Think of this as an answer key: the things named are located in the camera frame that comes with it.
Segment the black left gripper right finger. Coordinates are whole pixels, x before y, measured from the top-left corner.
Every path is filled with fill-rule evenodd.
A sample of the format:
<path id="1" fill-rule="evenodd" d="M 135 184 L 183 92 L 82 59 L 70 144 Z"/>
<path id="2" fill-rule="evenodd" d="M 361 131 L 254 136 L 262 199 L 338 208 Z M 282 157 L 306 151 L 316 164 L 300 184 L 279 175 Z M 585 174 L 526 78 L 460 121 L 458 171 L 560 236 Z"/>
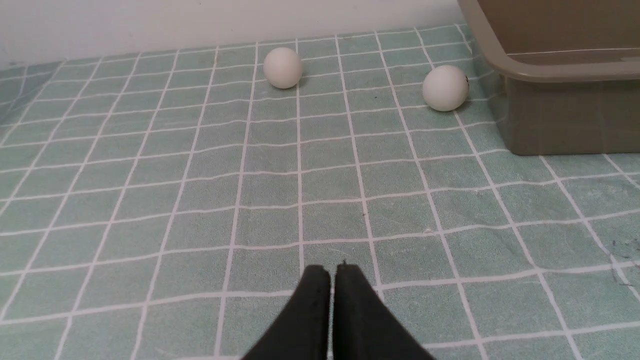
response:
<path id="1" fill-rule="evenodd" d="M 406 330 L 356 264 L 334 276 L 334 360 L 433 360 Z"/>

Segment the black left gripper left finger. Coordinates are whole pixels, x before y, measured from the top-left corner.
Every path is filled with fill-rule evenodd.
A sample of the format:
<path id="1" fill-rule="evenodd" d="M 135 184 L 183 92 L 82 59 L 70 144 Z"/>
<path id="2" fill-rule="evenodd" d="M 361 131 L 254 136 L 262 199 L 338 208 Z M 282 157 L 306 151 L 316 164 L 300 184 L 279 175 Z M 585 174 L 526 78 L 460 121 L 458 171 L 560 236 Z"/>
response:
<path id="1" fill-rule="evenodd" d="M 244 360 L 326 360 L 331 278 L 318 264 L 305 267 L 297 287 Z"/>

